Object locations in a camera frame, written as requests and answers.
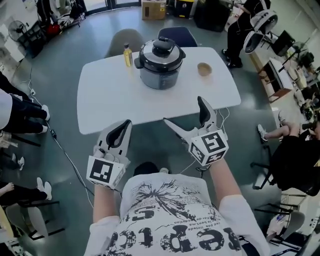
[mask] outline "sneaker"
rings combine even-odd
[[[45,134],[47,131],[48,131],[48,127],[47,127],[47,126],[42,125],[42,131],[41,131],[41,132],[39,132],[39,134]]]
[[[50,119],[50,114],[49,114],[49,108],[47,105],[42,105],[42,110],[44,110],[46,112],[46,118],[44,120],[49,121]]]
[[[233,63],[233,62],[230,62],[226,65],[229,69],[236,69],[236,68],[242,68],[243,65],[242,63]]]
[[[278,119],[279,119],[279,122],[280,122],[280,127],[282,127],[282,126],[283,126],[282,122],[283,122],[283,121],[286,121],[286,119],[284,118],[284,115],[283,115],[283,111],[282,111],[282,110],[279,111]]]
[[[44,183],[42,182],[42,179],[40,177],[36,178],[36,188],[40,191],[40,192],[44,192],[45,191],[45,187],[44,187]]]
[[[46,200],[52,199],[52,187],[48,181],[44,183],[44,191],[46,193]]]
[[[20,160],[18,160],[18,165],[19,165],[19,170],[22,171],[22,169],[25,166],[25,158],[23,156],[20,158]]]
[[[169,170],[167,168],[161,168],[159,173],[169,174]]]
[[[16,159],[17,159],[16,154],[13,153],[13,154],[12,154],[11,161],[14,162],[14,163],[16,163]]]
[[[261,136],[261,140],[262,140],[263,142],[267,142],[268,140],[265,138],[265,135],[266,135],[266,133],[267,133],[266,130],[263,129],[263,127],[262,127],[261,124],[258,124],[257,129],[258,129],[258,132],[259,132],[259,134],[260,134],[260,136]]]
[[[221,53],[225,57],[225,59],[229,62],[230,61],[230,57],[229,57],[229,54],[228,54],[228,50],[222,49]]]

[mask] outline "white t-shirt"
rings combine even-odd
[[[212,205],[203,179],[137,175],[122,192],[120,217],[90,226],[85,256],[269,256],[270,248],[242,195]]]
[[[0,89],[0,130],[9,123],[12,109],[12,97]]]

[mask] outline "black shoe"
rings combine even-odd
[[[229,54],[228,54],[228,50],[222,49],[221,53],[225,57],[225,59],[229,62],[230,61],[230,57],[229,57]]]
[[[230,62],[226,65],[229,69],[234,69],[234,68],[242,68],[243,65],[242,63],[233,63],[233,62]]]

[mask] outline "trash bin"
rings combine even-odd
[[[175,0],[174,16],[189,19],[194,0]]]

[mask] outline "small wooden bowl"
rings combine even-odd
[[[198,73],[202,77],[205,77],[212,73],[211,66],[205,62],[200,62],[197,67],[198,67]]]

